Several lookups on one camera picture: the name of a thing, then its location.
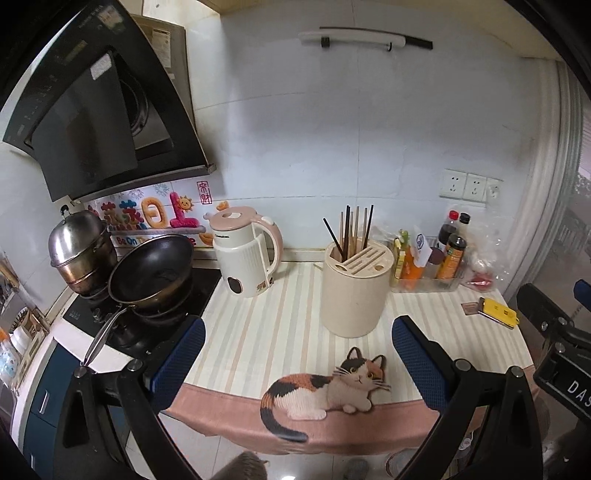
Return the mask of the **orange label sauce bottle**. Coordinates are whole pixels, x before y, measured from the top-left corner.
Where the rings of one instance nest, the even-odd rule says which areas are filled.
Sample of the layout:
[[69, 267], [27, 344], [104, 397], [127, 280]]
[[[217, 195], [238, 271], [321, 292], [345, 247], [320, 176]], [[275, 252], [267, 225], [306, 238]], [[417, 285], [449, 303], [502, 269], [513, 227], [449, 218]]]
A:
[[467, 248], [466, 240], [457, 233], [450, 235], [446, 246], [445, 258], [436, 278], [438, 280], [451, 280], [456, 276]]

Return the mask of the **white wall knife rack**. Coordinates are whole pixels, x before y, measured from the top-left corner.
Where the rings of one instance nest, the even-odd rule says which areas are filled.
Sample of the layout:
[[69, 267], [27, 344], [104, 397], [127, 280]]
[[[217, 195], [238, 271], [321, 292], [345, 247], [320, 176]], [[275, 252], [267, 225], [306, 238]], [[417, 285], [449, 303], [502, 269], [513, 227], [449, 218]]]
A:
[[432, 51], [434, 43], [430, 40], [396, 32], [358, 28], [358, 27], [318, 27], [317, 30], [303, 31], [297, 36], [303, 43], [317, 42], [328, 49], [332, 43], [356, 43], [380, 45], [387, 51], [406, 46]]

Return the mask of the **light wooden chopstick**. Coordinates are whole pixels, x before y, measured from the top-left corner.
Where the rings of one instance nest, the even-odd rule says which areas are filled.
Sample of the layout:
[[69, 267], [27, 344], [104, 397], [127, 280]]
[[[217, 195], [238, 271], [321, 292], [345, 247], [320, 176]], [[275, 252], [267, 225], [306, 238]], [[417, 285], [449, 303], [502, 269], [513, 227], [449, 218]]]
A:
[[339, 253], [339, 255], [341, 256], [341, 260], [339, 261], [344, 261], [346, 260], [346, 256], [345, 256], [345, 212], [341, 212], [339, 213], [339, 248], [341, 250], [339, 250], [341, 253]]

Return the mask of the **black range hood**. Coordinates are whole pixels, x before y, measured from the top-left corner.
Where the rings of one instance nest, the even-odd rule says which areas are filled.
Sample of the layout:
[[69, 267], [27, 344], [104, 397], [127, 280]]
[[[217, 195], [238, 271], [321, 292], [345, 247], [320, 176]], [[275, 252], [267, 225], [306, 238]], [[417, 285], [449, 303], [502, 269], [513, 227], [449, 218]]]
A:
[[211, 174], [184, 28], [89, 2], [32, 72], [4, 141], [39, 164], [54, 201]]

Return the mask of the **colourful wall sticker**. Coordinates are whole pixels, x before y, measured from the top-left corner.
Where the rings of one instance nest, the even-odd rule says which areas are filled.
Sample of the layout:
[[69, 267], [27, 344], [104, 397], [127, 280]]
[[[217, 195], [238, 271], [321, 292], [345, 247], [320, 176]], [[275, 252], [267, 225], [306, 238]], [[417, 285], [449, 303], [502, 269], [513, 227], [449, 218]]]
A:
[[216, 196], [211, 184], [199, 178], [152, 184], [85, 203], [106, 223], [118, 250], [169, 233], [188, 238], [195, 249], [211, 248], [208, 218], [228, 207], [228, 200]]

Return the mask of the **dark brown chopstick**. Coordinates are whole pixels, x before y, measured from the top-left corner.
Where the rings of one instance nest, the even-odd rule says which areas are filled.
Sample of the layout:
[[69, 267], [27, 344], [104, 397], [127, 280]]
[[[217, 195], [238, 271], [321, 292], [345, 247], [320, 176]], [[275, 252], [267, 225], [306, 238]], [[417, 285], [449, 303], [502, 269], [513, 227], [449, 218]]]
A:
[[329, 232], [329, 235], [332, 238], [332, 241], [335, 243], [335, 248], [338, 250], [338, 252], [339, 252], [339, 258], [342, 261], [343, 259], [345, 259], [345, 253], [344, 253], [344, 250], [342, 250], [341, 243], [339, 243], [339, 240], [337, 239], [337, 236], [335, 236], [335, 232], [332, 231], [332, 227], [329, 224], [329, 221], [327, 220], [327, 218], [322, 218], [322, 221], [324, 222], [325, 227], [327, 228], [327, 230]]

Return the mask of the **orange seasoning packet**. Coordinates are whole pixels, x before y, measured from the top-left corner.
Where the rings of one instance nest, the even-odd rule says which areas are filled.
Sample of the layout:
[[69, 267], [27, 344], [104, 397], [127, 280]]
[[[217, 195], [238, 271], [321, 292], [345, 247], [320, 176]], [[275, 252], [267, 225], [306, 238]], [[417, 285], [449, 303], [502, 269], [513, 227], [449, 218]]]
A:
[[405, 250], [405, 260], [401, 272], [402, 280], [419, 280], [423, 277], [425, 267], [417, 266], [413, 256], [412, 248], [408, 246]]

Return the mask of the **yellow green seasoning packet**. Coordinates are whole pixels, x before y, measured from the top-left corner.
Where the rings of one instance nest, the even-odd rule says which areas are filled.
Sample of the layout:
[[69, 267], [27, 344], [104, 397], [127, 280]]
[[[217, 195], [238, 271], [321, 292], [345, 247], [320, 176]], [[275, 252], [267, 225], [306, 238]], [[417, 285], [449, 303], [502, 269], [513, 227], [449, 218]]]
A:
[[398, 282], [402, 278], [406, 256], [409, 251], [410, 234], [408, 230], [401, 229], [392, 243], [392, 252], [394, 255], [394, 265], [392, 270], [392, 281]]

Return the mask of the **black induction cooktop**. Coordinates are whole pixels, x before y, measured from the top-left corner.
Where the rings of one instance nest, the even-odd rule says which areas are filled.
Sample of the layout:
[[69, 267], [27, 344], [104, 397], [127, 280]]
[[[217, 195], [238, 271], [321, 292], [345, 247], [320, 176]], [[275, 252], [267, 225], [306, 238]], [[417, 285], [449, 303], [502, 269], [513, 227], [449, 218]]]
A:
[[[218, 283], [221, 271], [194, 268], [176, 294], [150, 308], [130, 308], [116, 320], [106, 345], [133, 358], [147, 357], [160, 343], [172, 338], [188, 316], [200, 316]], [[65, 311], [64, 319], [95, 337], [120, 305], [112, 298], [94, 301], [78, 296]]]

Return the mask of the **white wall socket panel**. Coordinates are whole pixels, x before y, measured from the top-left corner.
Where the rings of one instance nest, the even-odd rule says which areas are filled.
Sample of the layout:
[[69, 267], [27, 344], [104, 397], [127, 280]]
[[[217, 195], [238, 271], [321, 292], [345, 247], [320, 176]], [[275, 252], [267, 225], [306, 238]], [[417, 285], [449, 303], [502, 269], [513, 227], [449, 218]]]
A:
[[484, 204], [499, 197], [501, 184], [502, 180], [497, 178], [445, 169], [439, 196]]

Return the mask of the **black frying pan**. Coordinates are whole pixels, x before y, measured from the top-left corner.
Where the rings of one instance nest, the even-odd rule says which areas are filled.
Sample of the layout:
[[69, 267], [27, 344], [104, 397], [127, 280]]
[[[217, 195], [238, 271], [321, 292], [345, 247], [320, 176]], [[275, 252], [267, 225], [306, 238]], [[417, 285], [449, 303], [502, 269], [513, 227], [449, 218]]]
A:
[[188, 238], [166, 234], [134, 248], [113, 269], [108, 294], [120, 305], [103, 324], [81, 361], [88, 367], [106, 344], [118, 317], [130, 308], [150, 308], [165, 303], [191, 278], [193, 247]]

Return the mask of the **yellow box cutter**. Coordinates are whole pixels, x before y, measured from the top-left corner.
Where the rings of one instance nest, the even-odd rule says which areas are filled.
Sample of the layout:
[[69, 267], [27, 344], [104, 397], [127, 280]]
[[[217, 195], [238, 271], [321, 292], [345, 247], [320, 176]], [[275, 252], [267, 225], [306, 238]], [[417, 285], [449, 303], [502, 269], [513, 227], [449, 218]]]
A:
[[519, 319], [514, 310], [491, 298], [481, 297], [479, 299], [478, 313], [509, 329], [514, 329], [519, 325]]

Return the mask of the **pink white electric kettle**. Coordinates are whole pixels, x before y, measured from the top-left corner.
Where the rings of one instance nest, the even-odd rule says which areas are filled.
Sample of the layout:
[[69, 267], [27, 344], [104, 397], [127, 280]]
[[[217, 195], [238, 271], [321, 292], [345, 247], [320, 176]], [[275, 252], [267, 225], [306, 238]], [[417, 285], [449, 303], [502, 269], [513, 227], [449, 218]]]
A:
[[283, 235], [273, 219], [247, 206], [207, 213], [204, 218], [229, 291], [252, 298], [269, 289], [283, 256]]

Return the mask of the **beige utensil holder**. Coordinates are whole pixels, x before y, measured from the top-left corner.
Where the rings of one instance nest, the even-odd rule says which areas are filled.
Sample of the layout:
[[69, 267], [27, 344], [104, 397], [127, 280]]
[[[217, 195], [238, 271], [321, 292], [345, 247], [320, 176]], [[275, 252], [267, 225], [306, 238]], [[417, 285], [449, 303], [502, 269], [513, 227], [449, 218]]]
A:
[[342, 338], [372, 332], [390, 292], [393, 265], [391, 250], [373, 240], [345, 262], [339, 262], [338, 248], [331, 243], [322, 266], [320, 319], [325, 328]]

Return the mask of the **brown lid jar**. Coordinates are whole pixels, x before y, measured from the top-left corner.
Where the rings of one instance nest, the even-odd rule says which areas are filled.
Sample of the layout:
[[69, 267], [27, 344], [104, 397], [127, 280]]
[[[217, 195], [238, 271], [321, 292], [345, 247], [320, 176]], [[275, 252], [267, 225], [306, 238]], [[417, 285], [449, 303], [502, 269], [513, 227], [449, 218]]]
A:
[[439, 269], [445, 261], [446, 254], [439, 248], [433, 248], [431, 255], [423, 272], [423, 277], [426, 279], [435, 279]]

